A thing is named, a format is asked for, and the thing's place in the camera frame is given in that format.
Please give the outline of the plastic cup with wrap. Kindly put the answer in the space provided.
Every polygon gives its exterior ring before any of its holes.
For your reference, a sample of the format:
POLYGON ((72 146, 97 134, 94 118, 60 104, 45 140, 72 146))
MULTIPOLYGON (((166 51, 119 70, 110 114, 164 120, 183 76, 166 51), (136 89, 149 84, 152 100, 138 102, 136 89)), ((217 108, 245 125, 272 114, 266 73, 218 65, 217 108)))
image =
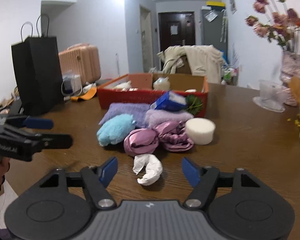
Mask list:
POLYGON ((170 82, 168 77, 159 77, 154 83, 153 83, 153 89, 154 90, 164 90, 169 91, 170 90, 170 82))

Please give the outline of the light blue plush toy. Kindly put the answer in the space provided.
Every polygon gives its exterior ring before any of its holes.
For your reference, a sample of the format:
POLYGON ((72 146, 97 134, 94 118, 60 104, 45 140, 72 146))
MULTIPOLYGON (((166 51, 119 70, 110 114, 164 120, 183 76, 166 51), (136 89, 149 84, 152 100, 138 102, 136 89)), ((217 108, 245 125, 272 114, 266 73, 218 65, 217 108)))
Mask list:
POLYGON ((99 145, 106 147, 116 145, 126 138, 136 127, 132 115, 121 114, 106 121, 96 133, 99 145))

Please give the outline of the white tissue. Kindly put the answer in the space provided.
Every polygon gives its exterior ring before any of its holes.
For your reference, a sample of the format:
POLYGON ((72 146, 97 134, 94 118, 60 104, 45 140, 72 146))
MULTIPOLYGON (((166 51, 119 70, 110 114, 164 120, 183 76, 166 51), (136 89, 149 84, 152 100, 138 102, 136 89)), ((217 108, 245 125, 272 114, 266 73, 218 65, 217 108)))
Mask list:
POLYGON ((137 179, 142 186, 154 184, 163 172, 161 161, 153 154, 140 154, 134 157, 133 172, 138 175, 143 168, 145 168, 145 174, 137 179))

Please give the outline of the black paper shopping bag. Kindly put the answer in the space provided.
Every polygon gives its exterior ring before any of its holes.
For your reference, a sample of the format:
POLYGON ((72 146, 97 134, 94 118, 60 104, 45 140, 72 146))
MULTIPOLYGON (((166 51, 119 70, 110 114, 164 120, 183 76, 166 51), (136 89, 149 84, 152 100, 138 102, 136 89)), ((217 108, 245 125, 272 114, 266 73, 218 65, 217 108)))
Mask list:
POLYGON ((63 102, 57 37, 29 36, 11 45, 15 80, 24 113, 42 115, 63 102))

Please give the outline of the grey refrigerator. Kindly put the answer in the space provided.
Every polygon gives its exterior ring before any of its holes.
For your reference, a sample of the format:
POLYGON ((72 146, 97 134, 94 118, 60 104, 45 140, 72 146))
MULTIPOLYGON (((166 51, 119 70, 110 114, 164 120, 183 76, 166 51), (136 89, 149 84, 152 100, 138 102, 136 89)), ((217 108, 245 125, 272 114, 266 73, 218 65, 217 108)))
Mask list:
POLYGON ((224 54, 228 50, 228 19, 225 7, 202 6, 202 45, 213 45, 224 54))

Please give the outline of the amber dried leaf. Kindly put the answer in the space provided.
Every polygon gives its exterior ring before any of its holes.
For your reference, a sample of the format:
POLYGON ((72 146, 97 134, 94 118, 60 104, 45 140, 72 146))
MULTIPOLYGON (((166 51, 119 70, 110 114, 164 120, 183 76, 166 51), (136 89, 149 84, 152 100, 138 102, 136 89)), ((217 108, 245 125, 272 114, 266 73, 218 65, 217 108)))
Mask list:
POLYGON ((288 84, 292 96, 300 106, 300 79, 297 76, 293 76, 288 84))

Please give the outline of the pink layered sponge block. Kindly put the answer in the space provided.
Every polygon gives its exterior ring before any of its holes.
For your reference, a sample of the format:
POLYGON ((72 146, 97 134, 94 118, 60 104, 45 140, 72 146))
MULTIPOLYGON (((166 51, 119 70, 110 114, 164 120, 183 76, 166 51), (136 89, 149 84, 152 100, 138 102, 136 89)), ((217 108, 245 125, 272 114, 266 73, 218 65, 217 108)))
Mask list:
POLYGON ((151 74, 151 73, 129 74, 128 81, 131 82, 132 88, 152 89, 153 74, 151 74))

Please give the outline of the purple knitted pouch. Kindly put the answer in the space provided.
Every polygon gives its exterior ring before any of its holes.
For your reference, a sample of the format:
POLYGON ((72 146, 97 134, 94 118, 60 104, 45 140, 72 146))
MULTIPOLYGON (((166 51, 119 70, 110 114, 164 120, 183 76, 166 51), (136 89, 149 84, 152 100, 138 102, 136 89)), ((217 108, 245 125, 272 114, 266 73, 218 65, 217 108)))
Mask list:
POLYGON ((133 116, 136 128, 145 128, 147 127, 145 116, 149 109, 150 105, 146 103, 112 103, 99 125, 102 126, 117 115, 128 114, 133 116))

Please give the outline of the dark entrance door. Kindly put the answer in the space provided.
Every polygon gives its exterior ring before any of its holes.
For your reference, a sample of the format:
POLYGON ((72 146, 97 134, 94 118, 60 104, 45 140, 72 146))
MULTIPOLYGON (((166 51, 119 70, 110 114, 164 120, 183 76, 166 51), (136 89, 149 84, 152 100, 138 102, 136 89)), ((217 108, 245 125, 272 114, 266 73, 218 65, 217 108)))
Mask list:
POLYGON ((194 12, 161 12, 158 18, 161 51, 196 44, 194 12))

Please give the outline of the blue white carton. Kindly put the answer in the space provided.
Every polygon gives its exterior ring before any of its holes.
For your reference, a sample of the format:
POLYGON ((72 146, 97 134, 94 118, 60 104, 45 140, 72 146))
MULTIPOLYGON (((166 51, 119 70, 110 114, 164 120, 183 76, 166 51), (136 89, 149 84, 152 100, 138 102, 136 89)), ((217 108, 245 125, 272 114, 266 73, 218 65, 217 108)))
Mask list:
POLYGON ((168 91, 150 105, 150 109, 178 112, 187 108, 186 98, 168 91))

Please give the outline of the lilac towel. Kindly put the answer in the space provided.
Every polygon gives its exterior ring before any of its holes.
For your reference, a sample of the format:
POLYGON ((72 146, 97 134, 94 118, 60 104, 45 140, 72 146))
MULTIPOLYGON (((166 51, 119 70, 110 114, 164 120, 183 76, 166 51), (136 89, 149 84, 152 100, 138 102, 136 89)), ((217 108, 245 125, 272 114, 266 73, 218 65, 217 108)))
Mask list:
POLYGON ((169 112, 165 110, 150 109, 146 112, 145 123, 152 128, 167 121, 187 122, 194 116, 187 111, 169 112))

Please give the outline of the red cardboard box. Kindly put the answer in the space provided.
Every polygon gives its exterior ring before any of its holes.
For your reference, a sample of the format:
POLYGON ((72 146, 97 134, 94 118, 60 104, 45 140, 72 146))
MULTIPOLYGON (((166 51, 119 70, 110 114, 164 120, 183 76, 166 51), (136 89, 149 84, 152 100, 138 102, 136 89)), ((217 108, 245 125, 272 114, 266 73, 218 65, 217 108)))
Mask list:
MULTIPOLYGON (((120 76, 97 88, 97 97, 102 109, 108 109, 111 103, 154 103, 165 91, 152 89, 113 89, 115 85, 128 81, 128 75, 120 76)), ((203 118, 206 113, 209 85, 207 77, 193 76, 189 74, 153 74, 153 82, 159 77, 168 77, 170 90, 187 97, 191 97, 194 104, 190 107, 190 112, 196 117, 203 118), (186 93, 188 89, 196 89, 195 93, 186 93)))

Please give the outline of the white wedge sponge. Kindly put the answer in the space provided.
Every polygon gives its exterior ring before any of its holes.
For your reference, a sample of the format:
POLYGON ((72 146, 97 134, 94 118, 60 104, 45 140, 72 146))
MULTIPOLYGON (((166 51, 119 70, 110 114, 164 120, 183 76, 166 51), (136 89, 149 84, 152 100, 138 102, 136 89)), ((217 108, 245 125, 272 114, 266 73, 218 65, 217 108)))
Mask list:
POLYGON ((197 90, 196 89, 188 89, 185 92, 186 93, 195 93, 195 92, 197 92, 197 90))

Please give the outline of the yellow white plush toy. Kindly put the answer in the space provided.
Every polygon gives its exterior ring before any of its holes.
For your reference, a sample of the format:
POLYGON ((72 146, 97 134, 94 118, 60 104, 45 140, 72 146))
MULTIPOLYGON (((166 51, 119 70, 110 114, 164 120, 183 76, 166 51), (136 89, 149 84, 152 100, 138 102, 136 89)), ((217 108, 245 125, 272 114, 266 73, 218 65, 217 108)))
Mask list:
POLYGON ((113 89, 131 89, 132 88, 132 82, 127 81, 127 82, 122 82, 119 83, 118 85, 115 85, 113 89))

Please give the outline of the purple satin cloth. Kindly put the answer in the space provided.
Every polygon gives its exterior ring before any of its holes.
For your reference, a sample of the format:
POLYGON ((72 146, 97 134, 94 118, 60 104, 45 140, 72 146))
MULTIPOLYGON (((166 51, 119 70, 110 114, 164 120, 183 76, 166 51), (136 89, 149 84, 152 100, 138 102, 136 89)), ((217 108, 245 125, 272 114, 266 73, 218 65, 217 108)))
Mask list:
POLYGON ((185 132, 185 123, 178 121, 166 121, 153 128, 135 129, 123 142, 125 153, 132 157, 152 154, 160 144, 170 152, 184 152, 194 146, 185 132))

